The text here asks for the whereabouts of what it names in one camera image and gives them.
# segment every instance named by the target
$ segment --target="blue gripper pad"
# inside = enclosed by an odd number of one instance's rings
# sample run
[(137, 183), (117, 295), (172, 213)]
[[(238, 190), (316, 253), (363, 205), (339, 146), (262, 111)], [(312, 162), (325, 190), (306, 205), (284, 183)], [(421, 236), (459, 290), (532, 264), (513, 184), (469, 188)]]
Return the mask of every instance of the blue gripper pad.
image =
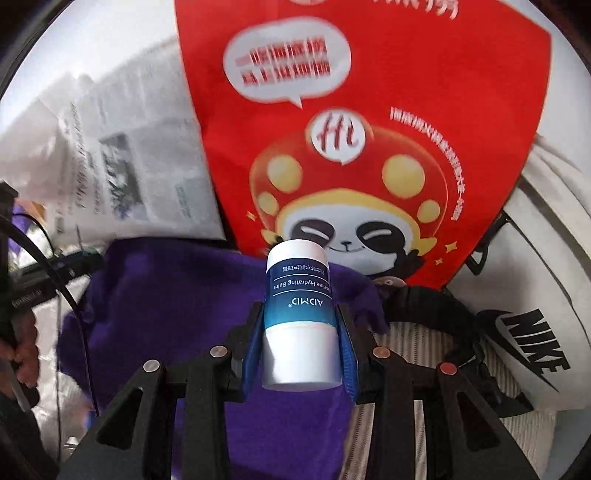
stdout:
[(251, 344), (248, 346), (248, 350), (242, 363), (242, 393), (245, 398), (251, 392), (252, 387), (255, 384), (256, 372), (261, 360), (263, 333), (262, 312), (263, 309), (261, 307), (261, 311), (256, 319)]
[(345, 328), (343, 317), (336, 311), (339, 343), (340, 343), (340, 366), (343, 371), (343, 383), (345, 385), (345, 391), (351, 397), (351, 400), (355, 401), (359, 390), (358, 380), (358, 369), (357, 359), (353, 351), (353, 345)]

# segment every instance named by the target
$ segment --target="speech bubble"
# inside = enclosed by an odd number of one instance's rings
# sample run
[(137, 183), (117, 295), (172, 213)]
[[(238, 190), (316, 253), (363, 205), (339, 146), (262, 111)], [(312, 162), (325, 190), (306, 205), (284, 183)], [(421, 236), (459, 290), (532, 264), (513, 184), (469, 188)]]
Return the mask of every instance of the speech bubble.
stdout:
[(351, 49), (334, 25), (315, 17), (269, 22), (243, 30), (223, 56), (226, 77), (254, 102), (288, 101), (336, 90), (351, 70)]

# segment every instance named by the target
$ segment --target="nike logo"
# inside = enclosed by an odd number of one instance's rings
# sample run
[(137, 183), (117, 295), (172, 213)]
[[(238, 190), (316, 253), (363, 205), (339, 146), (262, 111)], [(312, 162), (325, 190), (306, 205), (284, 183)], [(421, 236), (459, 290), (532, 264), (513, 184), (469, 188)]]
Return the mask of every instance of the nike logo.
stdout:
[(517, 345), (519, 345), (519, 348), (521, 348), (523, 353), (520, 353), (517, 348), (503, 337), (496, 327), (496, 320), (501, 315), (510, 313), (504, 312), (503, 310), (482, 310), (476, 314), (476, 319), (493, 342), (540, 380), (558, 391), (544, 377), (542, 369), (547, 368), (551, 372), (556, 372), (558, 367), (562, 367), (563, 370), (568, 370), (570, 369), (570, 364), (558, 340), (554, 336), (550, 325), (548, 325), (548, 322), (543, 322), (544, 315), (539, 309), (536, 309), (528, 313), (512, 317), (507, 316), (501, 319), (509, 329)]

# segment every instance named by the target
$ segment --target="hydrating balm container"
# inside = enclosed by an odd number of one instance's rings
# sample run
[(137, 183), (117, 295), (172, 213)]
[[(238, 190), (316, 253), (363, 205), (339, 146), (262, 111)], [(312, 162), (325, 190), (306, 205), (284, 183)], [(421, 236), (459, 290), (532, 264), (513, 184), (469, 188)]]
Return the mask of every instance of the hydrating balm container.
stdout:
[(339, 335), (324, 249), (288, 240), (267, 259), (262, 386), (311, 391), (342, 383)]

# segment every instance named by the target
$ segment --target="yellow polka dot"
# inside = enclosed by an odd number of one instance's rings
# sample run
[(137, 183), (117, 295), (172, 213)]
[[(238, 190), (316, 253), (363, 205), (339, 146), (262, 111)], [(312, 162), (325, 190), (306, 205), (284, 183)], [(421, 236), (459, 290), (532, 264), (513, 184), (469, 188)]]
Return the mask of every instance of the yellow polka dot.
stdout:
[(304, 176), (301, 165), (290, 155), (277, 155), (267, 165), (267, 177), (277, 190), (293, 193), (301, 185)]
[(261, 210), (268, 215), (276, 215), (279, 211), (277, 199), (269, 192), (261, 193), (256, 200)]
[(276, 244), (277, 237), (279, 236), (277, 233), (271, 232), (270, 230), (261, 230), (261, 235), (269, 245)]
[(409, 155), (394, 155), (384, 163), (382, 180), (390, 193), (402, 199), (409, 199), (423, 189), (425, 171), (415, 158)]
[(441, 209), (435, 200), (425, 200), (418, 208), (417, 218), (421, 223), (429, 223), (437, 220), (440, 213)]

